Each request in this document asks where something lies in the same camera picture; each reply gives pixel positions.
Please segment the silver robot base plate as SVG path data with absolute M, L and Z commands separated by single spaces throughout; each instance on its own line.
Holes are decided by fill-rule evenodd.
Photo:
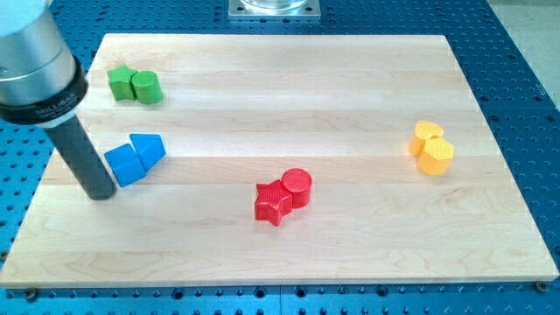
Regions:
M 229 0 L 230 20 L 320 20 L 319 0 Z

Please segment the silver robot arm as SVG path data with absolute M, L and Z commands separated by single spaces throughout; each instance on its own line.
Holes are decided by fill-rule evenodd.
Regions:
M 1 118 L 53 128 L 73 118 L 88 89 L 44 0 L 1 1 Z

